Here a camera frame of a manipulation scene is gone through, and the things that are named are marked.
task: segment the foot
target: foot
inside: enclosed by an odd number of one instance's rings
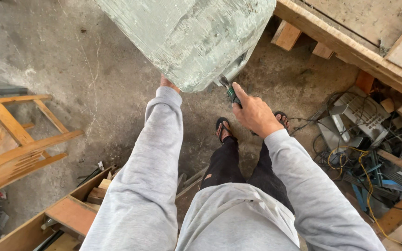
[[[281,114],[277,114],[276,115],[276,119],[280,122],[283,121],[283,123],[285,124],[286,128],[289,130],[290,126],[289,126],[289,122],[288,122],[288,118],[286,116],[282,116]]]
[[[225,128],[229,129],[229,131],[231,130],[229,123],[227,123],[226,121],[223,121],[223,123],[220,123],[220,125],[218,126],[217,129],[217,137],[220,137],[220,131],[221,131],[221,127],[224,126]],[[224,142],[224,138],[227,136],[232,136],[232,134],[226,130],[223,129],[223,133],[221,134],[221,142]]]

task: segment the black pants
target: black pants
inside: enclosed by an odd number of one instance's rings
[[[233,136],[227,136],[224,144],[218,148],[212,157],[210,165],[204,174],[201,189],[224,183],[248,183],[260,188],[285,205],[293,214],[294,209],[286,194],[286,187],[272,171],[272,161],[269,157],[268,147],[263,141],[260,159],[249,180],[245,180],[238,168],[238,141]]]

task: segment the gray sweatshirt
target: gray sweatshirt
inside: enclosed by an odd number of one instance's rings
[[[265,138],[274,173],[296,217],[249,184],[199,191],[177,240],[176,185],[183,138],[181,96],[160,87],[145,127],[112,181],[82,251],[125,250],[385,250],[370,226],[286,130]]]

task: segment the wooden chair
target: wooden chair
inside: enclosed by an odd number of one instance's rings
[[[51,95],[0,98],[0,188],[66,157],[66,153],[50,156],[45,150],[48,147],[84,134],[80,129],[69,132],[64,127],[42,102],[42,100],[50,99],[52,99]],[[23,102],[36,103],[62,134],[35,141],[25,130],[34,125],[32,123],[21,125],[4,107],[4,105]]]

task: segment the green screwdriver handle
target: green screwdriver handle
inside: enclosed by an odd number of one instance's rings
[[[229,98],[231,98],[232,103],[237,103],[240,105],[241,108],[243,108],[243,106],[241,106],[241,101],[238,99],[237,94],[235,94],[235,91],[232,87],[227,90],[227,95],[229,96]]]

